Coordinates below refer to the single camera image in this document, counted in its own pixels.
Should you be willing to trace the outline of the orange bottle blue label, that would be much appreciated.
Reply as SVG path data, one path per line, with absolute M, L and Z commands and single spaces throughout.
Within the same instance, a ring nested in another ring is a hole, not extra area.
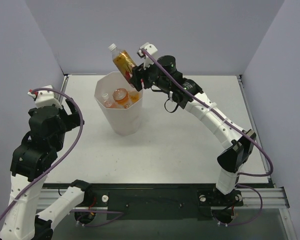
M 131 105 L 128 91 L 125 88 L 116 89 L 113 92 L 112 97 L 117 104 L 123 106 L 124 108 L 128 108 Z

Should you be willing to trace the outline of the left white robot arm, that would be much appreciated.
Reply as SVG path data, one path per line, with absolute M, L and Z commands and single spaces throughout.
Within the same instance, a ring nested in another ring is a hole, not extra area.
M 84 125 L 74 101 L 67 99 L 66 103 L 71 114 L 56 103 L 35 107 L 28 112 L 30 130 L 12 155 L 9 203 L 13 206 L 5 216 L 0 240 L 50 240 L 56 226 L 73 208 L 89 206 L 95 200 L 92 185 L 75 180 L 53 204 L 37 212 L 46 180 L 42 174 L 57 159 L 66 132 Z

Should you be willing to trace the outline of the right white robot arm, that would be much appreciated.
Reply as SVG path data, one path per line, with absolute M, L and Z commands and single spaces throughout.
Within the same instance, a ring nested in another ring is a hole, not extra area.
M 251 140 L 256 139 L 256 133 L 237 126 L 220 112 L 216 103 L 210 101 L 195 81 L 185 78 L 177 70 L 175 57 L 162 56 L 158 63 L 176 82 L 172 82 L 162 69 L 152 63 L 148 67 L 142 64 L 133 67 L 130 83 L 137 91 L 157 87 L 157 92 L 167 94 L 169 100 L 194 115 L 219 140 L 224 151 L 217 157 L 221 172 L 213 198 L 216 203 L 224 205 L 231 199 L 240 170 L 252 153 L 254 145 Z

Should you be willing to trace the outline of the red gold labelled bottle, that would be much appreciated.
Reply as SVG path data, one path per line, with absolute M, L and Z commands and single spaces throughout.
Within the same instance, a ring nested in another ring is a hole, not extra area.
M 118 48 L 114 43 L 108 47 L 111 56 L 112 62 L 117 67 L 119 72 L 123 75 L 125 80 L 131 85 L 131 78 L 133 76 L 133 68 L 136 66 L 136 63 L 132 60 L 128 52 L 124 49 Z

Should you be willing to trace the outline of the clear bottle white cap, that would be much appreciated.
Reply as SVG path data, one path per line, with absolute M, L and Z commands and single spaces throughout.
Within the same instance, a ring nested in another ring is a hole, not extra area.
M 115 108 L 115 102 L 108 93 L 103 94 L 102 99 L 103 99 L 103 106 L 105 108 L 109 108 L 109 109 Z

